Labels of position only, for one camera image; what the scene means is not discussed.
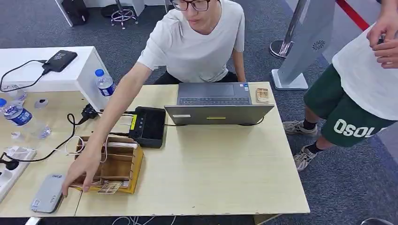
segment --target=wooden crate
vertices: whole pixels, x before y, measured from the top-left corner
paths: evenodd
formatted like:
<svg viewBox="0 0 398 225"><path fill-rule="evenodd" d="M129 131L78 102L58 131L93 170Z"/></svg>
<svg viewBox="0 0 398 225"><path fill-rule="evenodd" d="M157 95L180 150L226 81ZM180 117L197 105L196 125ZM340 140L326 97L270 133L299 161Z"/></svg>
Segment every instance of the wooden crate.
<svg viewBox="0 0 398 225"><path fill-rule="evenodd" d="M87 142L88 136L81 136L84 142ZM109 137L109 142L118 143L136 143L133 139L123 137ZM82 141L79 139L76 151L82 148ZM130 147L107 147L107 160L101 163L94 175L93 183L89 191L99 191L106 181L128 181L128 186L120 186L117 192L133 194L138 181L138 174L141 168L141 162L144 152L141 147L137 149ZM101 161L105 159L105 147L102 147ZM86 175L82 175L72 183L71 187L82 190Z"/></svg>

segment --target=sock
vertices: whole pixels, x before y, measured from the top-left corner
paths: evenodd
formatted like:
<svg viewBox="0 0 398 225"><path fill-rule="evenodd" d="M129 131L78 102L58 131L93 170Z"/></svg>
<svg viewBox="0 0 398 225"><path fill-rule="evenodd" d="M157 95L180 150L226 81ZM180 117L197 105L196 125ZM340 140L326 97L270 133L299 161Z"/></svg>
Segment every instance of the sock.
<svg viewBox="0 0 398 225"><path fill-rule="evenodd" d="M316 147L316 142L313 143L312 145L307 146L308 150L310 150L310 152L312 152L313 154L316 154L320 151L323 151L324 149L319 149Z"/></svg>
<svg viewBox="0 0 398 225"><path fill-rule="evenodd" d="M310 123L310 122L308 122L306 119L304 119L304 122L303 122L303 128L304 128L304 129L306 129L306 130L312 130L312 129L315 128L315 126L316 126L316 123Z"/></svg>

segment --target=white t-shirt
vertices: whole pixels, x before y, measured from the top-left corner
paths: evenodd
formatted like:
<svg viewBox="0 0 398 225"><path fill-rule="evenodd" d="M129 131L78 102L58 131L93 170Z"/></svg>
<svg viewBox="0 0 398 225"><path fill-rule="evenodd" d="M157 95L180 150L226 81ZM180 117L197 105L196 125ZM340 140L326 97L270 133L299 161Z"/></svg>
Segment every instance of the white t-shirt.
<svg viewBox="0 0 398 225"><path fill-rule="evenodd" d="M362 109L386 120L398 120L398 69L384 69L366 38L371 28L333 57L341 86Z"/></svg>
<svg viewBox="0 0 398 225"><path fill-rule="evenodd" d="M209 35L194 31L181 11L170 10L156 24L138 62L151 70L167 66L171 75L185 83L221 80L228 73L232 50L244 50L245 15L235 2L220 3L220 21Z"/></svg>

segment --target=laptop keyboard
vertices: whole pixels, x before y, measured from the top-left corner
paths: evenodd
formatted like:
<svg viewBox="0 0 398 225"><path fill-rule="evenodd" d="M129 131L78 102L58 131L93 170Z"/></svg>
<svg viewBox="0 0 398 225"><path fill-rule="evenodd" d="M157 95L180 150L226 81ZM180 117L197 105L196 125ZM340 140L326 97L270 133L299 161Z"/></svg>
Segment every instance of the laptop keyboard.
<svg viewBox="0 0 398 225"><path fill-rule="evenodd" d="M184 97L180 105L250 105L248 97Z"/></svg>

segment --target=bottle cap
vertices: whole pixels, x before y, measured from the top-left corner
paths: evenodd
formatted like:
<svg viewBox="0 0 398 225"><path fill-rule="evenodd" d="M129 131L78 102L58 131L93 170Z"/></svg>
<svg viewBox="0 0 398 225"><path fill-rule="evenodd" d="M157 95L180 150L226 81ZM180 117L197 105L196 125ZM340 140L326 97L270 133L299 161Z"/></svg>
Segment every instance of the bottle cap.
<svg viewBox="0 0 398 225"><path fill-rule="evenodd" d="M3 107L7 104L7 101L3 98L0 98L0 107Z"/></svg>
<svg viewBox="0 0 398 225"><path fill-rule="evenodd" d="M97 69L95 71L95 75L98 76L98 77L103 76L104 75L104 71L102 69Z"/></svg>

